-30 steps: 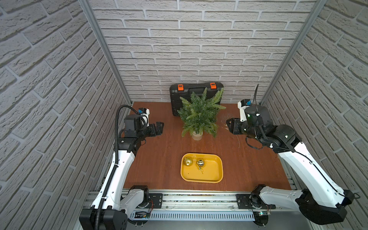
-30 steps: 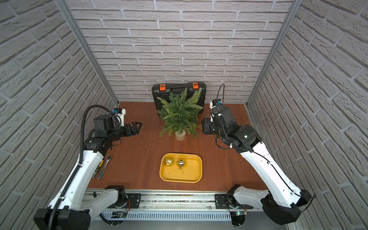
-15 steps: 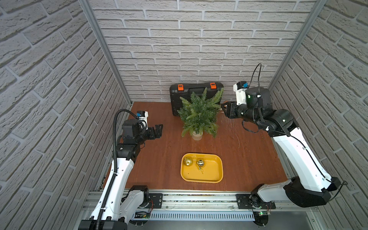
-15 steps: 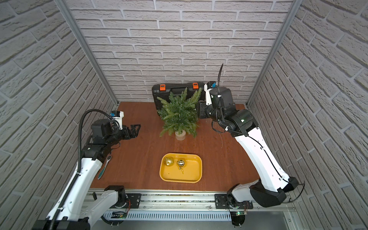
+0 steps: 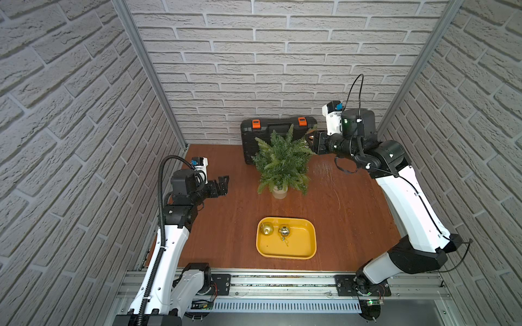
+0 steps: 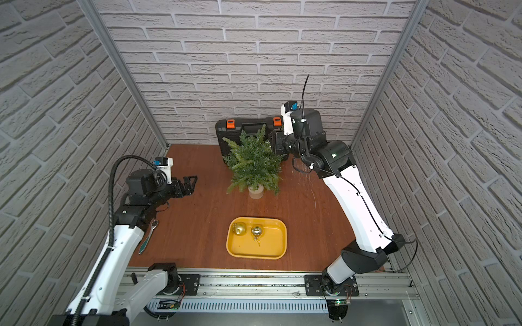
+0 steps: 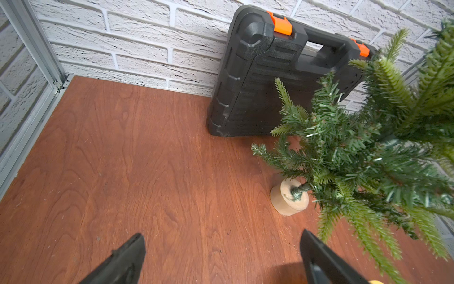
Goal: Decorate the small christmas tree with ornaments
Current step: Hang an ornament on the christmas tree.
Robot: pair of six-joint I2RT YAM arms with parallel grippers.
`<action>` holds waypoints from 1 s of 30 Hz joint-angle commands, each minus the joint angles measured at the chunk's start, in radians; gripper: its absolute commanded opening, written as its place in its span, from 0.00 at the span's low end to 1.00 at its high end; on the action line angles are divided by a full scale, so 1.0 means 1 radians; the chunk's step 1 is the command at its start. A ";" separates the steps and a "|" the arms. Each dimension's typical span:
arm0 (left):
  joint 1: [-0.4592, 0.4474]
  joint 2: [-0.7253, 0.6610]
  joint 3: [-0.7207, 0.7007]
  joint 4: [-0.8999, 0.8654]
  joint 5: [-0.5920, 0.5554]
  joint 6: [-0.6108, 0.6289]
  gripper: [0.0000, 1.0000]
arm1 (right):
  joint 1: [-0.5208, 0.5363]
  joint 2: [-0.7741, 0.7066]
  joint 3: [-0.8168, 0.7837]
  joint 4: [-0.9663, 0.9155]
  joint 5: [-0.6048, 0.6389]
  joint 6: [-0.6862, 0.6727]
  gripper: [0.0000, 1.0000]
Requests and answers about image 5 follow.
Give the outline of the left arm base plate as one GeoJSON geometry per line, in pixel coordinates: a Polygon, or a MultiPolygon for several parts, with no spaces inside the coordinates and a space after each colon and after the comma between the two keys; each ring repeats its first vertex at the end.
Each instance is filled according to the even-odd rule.
{"type": "Polygon", "coordinates": [[[203,296],[228,296],[231,289],[231,274],[212,274],[209,288],[203,296]]]}

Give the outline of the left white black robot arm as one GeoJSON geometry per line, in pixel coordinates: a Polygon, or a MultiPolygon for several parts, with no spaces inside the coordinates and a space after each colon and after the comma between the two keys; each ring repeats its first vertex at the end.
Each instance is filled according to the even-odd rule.
{"type": "Polygon", "coordinates": [[[141,288],[128,311],[114,325],[181,325],[200,291],[211,286],[207,263],[190,263],[175,275],[198,208],[208,198],[228,193],[229,176],[208,180],[204,170],[184,169],[171,177],[172,190],[160,195],[158,242],[141,288]]]}

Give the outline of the shiny gold ball ornament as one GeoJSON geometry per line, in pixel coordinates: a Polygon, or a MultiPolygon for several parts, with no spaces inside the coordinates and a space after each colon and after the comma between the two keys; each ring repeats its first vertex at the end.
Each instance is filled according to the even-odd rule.
{"type": "Polygon", "coordinates": [[[279,234],[282,238],[287,238],[290,235],[290,228],[287,225],[281,225],[279,227],[279,234]]]}

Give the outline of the matte gold ball ornament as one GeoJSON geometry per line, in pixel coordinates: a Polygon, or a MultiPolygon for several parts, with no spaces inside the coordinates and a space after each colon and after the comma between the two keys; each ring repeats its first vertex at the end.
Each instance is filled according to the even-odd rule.
{"type": "Polygon", "coordinates": [[[265,236],[270,236],[274,232],[274,227],[271,222],[262,222],[260,224],[260,233],[265,236]]]}

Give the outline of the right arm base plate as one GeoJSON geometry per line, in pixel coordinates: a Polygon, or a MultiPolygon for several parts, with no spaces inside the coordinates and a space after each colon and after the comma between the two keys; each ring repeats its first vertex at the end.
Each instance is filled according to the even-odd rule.
{"type": "Polygon", "coordinates": [[[392,295],[390,286],[384,280],[379,284],[373,284],[364,276],[355,274],[334,275],[338,296],[377,296],[389,297],[392,295]]]}

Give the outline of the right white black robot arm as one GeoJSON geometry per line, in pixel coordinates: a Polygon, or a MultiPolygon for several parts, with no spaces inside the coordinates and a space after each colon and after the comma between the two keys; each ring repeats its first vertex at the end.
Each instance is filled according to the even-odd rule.
{"type": "Polygon", "coordinates": [[[357,169],[365,170],[384,191],[406,230],[398,244],[357,271],[356,289],[367,296],[401,272],[440,270],[448,254],[464,241],[444,227],[430,206],[405,147],[398,141],[378,140],[373,111],[348,109],[332,101],[322,107],[322,114],[327,129],[312,134],[312,151],[348,158],[357,169]]]}

